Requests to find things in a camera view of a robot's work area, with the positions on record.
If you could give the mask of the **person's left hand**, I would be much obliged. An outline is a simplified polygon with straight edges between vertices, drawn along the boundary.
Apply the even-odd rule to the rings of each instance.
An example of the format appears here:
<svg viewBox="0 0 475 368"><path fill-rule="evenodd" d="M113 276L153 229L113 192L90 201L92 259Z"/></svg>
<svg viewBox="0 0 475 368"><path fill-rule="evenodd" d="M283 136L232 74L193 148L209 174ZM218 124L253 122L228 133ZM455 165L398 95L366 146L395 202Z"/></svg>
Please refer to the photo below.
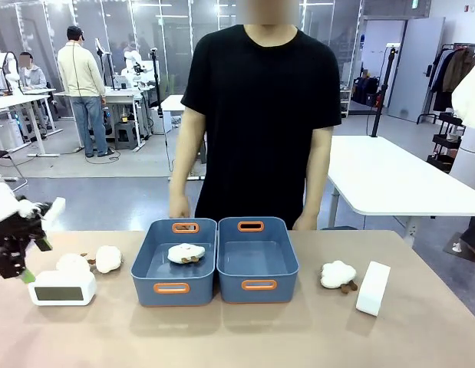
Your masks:
<svg viewBox="0 0 475 368"><path fill-rule="evenodd" d="M317 213L303 212L295 221L292 229L294 231L315 231L317 229Z"/></svg>

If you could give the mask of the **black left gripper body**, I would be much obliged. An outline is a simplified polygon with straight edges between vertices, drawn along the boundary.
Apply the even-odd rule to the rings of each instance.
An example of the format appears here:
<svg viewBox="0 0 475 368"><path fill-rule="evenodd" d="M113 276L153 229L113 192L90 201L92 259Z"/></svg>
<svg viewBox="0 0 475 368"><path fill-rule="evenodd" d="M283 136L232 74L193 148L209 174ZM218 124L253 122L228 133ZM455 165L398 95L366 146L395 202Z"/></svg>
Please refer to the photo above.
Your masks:
<svg viewBox="0 0 475 368"><path fill-rule="evenodd" d="M18 213L0 222L0 276L4 279L19 278L27 268L26 251L34 235L45 234L42 228L41 212L31 217Z"/></svg>

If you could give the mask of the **person's right hand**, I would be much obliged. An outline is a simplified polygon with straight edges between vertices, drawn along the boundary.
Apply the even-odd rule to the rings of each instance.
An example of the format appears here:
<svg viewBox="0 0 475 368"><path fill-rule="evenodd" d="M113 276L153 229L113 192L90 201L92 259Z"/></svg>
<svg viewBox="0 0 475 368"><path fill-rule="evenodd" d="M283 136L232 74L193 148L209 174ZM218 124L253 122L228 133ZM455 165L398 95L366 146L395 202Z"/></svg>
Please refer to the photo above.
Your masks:
<svg viewBox="0 0 475 368"><path fill-rule="evenodd" d="M170 196L169 217L172 219L188 219L190 217L190 203L185 195L176 194ZM196 225L177 222L174 229L176 232L196 231Z"/></svg>

